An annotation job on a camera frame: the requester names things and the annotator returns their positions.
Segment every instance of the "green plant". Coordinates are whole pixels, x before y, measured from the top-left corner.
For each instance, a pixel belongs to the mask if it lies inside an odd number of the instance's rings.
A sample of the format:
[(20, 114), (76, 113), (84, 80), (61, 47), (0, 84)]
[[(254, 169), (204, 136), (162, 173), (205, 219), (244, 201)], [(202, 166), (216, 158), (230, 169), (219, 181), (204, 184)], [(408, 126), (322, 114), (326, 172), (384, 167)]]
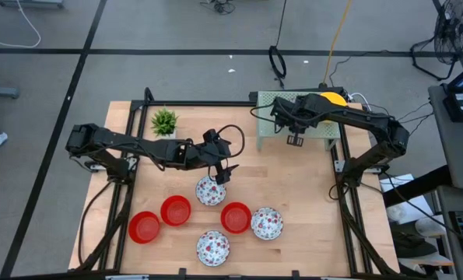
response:
[(155, 113), (155, 117), (152, 118), (152, 129), (157, 136), (159, 135), (171, 135), (176, 129), (176, 113), (169, 111), (167, 108), (163, 108)]

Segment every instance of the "electric fan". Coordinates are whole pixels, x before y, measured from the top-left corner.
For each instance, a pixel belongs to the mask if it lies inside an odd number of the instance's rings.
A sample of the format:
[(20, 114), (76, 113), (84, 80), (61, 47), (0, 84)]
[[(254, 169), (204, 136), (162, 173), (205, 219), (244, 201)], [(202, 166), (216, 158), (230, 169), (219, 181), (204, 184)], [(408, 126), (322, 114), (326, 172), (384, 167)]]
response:
[[(433, 41), (437, 59), (450, 65), (447, 77), (441, 78), (432, 72), (421, 68), (416, 64), (415, 48), (421, 47), (421, 51), (427, 44)], [(416, 43), (411, 47), (412, 65), (438, 81), (449, 79), (456, 62), (463, 56), (463, 0), (447, 0), (440, 7), (439, 15), (435, 23), (433, 37), (429, 40)]]

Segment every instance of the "green perforated board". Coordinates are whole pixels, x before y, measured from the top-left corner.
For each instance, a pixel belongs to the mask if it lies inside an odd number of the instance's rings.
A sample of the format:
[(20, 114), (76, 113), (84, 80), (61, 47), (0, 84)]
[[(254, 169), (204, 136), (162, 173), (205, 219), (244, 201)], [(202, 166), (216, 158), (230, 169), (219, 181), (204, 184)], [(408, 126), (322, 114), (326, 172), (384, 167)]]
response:
[[(299, 95), (306, 95), (306, 92), (258, 92), (257, 103), (258, 106), (269, 105), (272, 101), (280, 96), (292, 102)], [(274, 121), (274, 117), (270, 115), (272, 107), (258, 109), (258, 116)], [(275, 125), (272, 122), (258, 119), (257, 133), (259, 138), (263, 137), (284, 137), (292, 135), (287, 128), (283, 128), (279, 133), (275, 133)], [(317, 125), (317, 128), (308, 128), (306, 133), (302, 135), (303, 138), (319, 138), (319, 139), (340, 139), (340, 130), (338, 123), (333, 121), (322, 121)]]

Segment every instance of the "wooden table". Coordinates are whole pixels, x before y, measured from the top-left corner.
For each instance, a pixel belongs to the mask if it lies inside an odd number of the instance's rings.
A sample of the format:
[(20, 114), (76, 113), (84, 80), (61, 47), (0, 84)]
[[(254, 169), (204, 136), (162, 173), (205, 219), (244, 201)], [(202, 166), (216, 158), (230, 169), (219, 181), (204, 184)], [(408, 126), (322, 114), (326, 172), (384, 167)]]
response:
[[(129, 106), (130, 102), (110, 103), (105, 127), (124, 133)], [(149, 107), (149, 118), (158, 109)], [(338, 202), (328, 198), (328, 189), (335, 183), (335, 177), (331, 155), (324, 150), (323, 140), (307, 139), (303, 147), (298, 148), (287, 145), (285, 139), (268, 138), (259, 152), (255, 147), (257, 121), (249, 114), (250, 108), (168, 109), (175, 110), (179, 116), (177, 138), (193, 138), (198, 143), (202, 141), (202, 134), (210, 128), (237, 124), (244, 130), (247, 144), (240, 156), (230, 159), (230, 165), (238, 163), (240, 166), (226, 184), (228, 193), (225, 201), (213, 207), (200, 204), (195, 197), (195, 185), (207, 175), (207, 169), (160, 172), (149, 159), (141, 159), (131, 217), (141, 211), (151, 211), (160, 217), (163, 201), (175, 194), (183, 195), (191, 202), (192, 213), (188, 222), (180, 227), (165, 225), (160, 220), (160, 234), (151, 243), (140, 245), (127, 236), (121, 273), (173, 275), (179, 268), (187, 268), (189, 275), (287, 276), (292, 270), (299, 270), (302, 276), (349, 276)], [(133, 135), (138, 127), (137, 121)], [(150, 127), (148, 119), (144, 138), (154, 139)], [(347, 127), (346, 131), (352, 156), (359, 156), (370, 148), (367, 131), (351, 127)], [(232, 153), (240, 148), (237, 131), (225, 130), (222, 137), (233, 143)], [(375, 175), (365, 174), (363, 182), (379, 186)], [(105, 183), (105, 172), (92, 175), (85, 204)], [(383, 199), (379, 193), (365, 187), (358, 190), (367, 237), (390, 267), (398, 271)], [(89, 210), (84, 225), (83, 257), (103, 236), (112, 191), (110, 187)], [(228, 233), (220, 224), (219, 217), (224, 206), (232, 201), (245, 203), (252, 212), (264, 206), (280, 211), (285, 221), (282, 235), (276, 240), (264, 241), (251, 230), (240, 235)], [(224, 233), (231, 245), (230, 257), (217, 268), (206, 267), (195, 253), (198, 238), (211, 229)], [(112, 252), (115, 252), (116, 245), (117, 237), (114, 237), (108, 268), (112, 267)], [(359, 271), (363, 271), (357, 242), (354, 248)], [(78, 265), (76, 241), (69, 267)]]

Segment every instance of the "red bowl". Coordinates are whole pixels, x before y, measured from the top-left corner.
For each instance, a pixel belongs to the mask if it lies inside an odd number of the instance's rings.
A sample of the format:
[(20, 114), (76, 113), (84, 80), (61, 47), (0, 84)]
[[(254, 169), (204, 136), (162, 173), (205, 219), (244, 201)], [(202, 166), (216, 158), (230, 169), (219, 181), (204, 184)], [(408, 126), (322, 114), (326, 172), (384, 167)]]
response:
[(180, 226), (184, 224), (191, 214), (190, 202), (180, 196), (174, 195), (166, 199), (160, 207), (162, 220), (169, 226)]
[(250, 227), (252, 214), (243, 203), (231, 202), (221, 212), (221, 223), (230, 233), (244, 233)]
[(132, 217), (129, 223), (129, 236), (140, 244), (148, 243), (159, 234), (160, 223), (155, 214), (140, 212)]

